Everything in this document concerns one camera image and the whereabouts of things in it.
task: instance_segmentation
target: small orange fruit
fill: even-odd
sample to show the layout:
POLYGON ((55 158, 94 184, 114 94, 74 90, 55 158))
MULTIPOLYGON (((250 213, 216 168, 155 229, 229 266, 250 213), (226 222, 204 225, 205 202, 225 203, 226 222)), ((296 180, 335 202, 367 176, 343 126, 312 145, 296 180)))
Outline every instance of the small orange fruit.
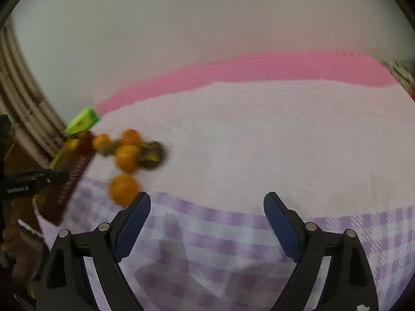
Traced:
POLYGON ((140 146, 141 143, 142 143, 141 136, 136 130, 128 129, 128 130, 125 130, 121 134, 120 145, 140 146))
POLYGON ((92 139, 92 147, 95 151, 99 152, 103 145, 107 145, 111 143, 111 139, 105 133, 99 134, 98 136, 92 139))
POLYGON ((120 174, 111 180, 109 196, 120 206, 128 206, 140 191, 137 181, 129 174, 120 174))
POLYGON ((115 163, 124 172, 130 173, 138 168, 137 156, 140 149, 134 145, 121 145, 115 151, 115 163))

